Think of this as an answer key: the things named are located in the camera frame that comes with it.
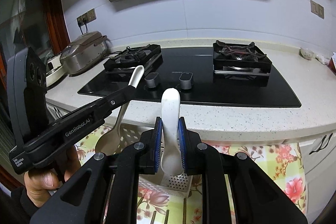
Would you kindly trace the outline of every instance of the electrical outlet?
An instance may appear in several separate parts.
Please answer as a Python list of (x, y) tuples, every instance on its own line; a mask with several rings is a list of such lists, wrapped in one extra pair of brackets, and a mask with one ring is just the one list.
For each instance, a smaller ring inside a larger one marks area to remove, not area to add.
[(77, 17), (77, 24), (80, 26), (84, 25), (82, 16)]
[(97, 19), (95, 9), (91, 9), (90, 11), (88, 11), (87, 12), (87, 17), (88, 17), (87, 18), (88, 22), (92, 22), (95, 19)]
[(324, 8), (320, 4), (310, 0), (310, 9), (311, 12), (315, 15), (318, 15), (320, 18), (324, 19)]
[(96, 20), (96, 12), (95, 9), (91, 9), (90, 11), (84, 13), (83, 15), (77, 17), (77, 23), (81, 26), (84, 26), (84, 21), (86, 21), (86, 24), (89, 22), (92, 22)]
[(82, 15), (82, 19), (83, 19), (83, 23), (86, 22), (86, 23), (89, 23), (88, 21), (88, 16), (87, 16), (87, 12), (85, 14)]

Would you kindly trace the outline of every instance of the human hand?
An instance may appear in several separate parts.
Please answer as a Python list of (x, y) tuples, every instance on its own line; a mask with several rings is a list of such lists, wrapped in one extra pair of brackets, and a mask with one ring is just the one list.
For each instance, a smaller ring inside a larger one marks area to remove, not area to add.
[[(67, 181), (80, 167), (77, 151), (74, 146), (67, 150), (67, 167), (64, 180)], [(59, 187), (60, 182), (51, 170), (32, 169), (25, 173), (27, 196), (40, 208), (50, 198), (48, 190)]]

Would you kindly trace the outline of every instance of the burner cap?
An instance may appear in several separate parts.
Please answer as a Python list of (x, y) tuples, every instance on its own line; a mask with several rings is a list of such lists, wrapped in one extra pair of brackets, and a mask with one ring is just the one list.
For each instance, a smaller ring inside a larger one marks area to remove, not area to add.
[(128, 52), (120, 57), (120, 63), (139, 62), (146, 57), (144, 51)]
[(254, 57), (249, 54), (245, 55), (245, 54), (239, 54), (235, 52), (230, 56), (230, 58), (234, 60), (241, 60), (241, 61), (247, 61), (247, 60), (253, 61), (254, 60)]

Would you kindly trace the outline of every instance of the gas stove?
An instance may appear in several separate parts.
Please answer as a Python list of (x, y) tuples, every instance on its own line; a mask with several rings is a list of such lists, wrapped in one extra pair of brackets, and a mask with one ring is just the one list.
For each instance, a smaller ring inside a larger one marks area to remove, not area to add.
[(160, 57), (160, 45), (148, 44), (145, 47), (130, 48), (110, 57), (104, 64), (107, 73), (127, 74), (142, 65), (147, 71)]
[(272, 62), (255, 44), (213, 44), (213, 71), (220, 75), (255, 75), (269, 77)]
[[(145, 57), (139, 51), (156, 52), (151, 57), (148, 57), (149, 54)], [(117, 58), (108, 60), (104, 64), (105, 70), (78, 93), (105, 96), (127, 86), (138, 62), (143, 62), (146, 71), (137, 87), (135, 100), (160, 102), (166, 89), (175, 88), (180, 93), (182, 104), (301, 106), (286, 80), (253, 43), (216, 42), (213, 47), (161, 49), (158, 45), (148, 45), (147, 48), (128, 48)]]

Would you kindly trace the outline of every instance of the speckled white countertop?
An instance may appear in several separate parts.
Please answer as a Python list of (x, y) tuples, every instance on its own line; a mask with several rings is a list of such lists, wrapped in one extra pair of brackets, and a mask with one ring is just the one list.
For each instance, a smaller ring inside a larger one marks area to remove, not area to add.
[[(199, 39), (159, 43), (162, 47), (194, 47), (210, 46), (213, 41)], [(187, 128), (199, 132), (203, 140), (225, 143), (296, 140), (336, 129), (336, 76), (331, 70), (317, 60), (303, 59), (295, 47), (266, 42), (256, 44), (267, 53), (302, 106), (249, 108), (182, 104), (180, 115), (185, 118)], [(79, 95), (77, 91), (103, 70), (104, 62), (82, 75), (67, 76), (48, 91), (47, 102), (72, 111), (97, 99), (95, 96)], [(131, 101), (123, 122), (152, 127), (161, 114), (160, 106), (156, 102)], [(105, 119), (106, 122), (114, 124), (118, 112), (119, 109), (114, 110)]]

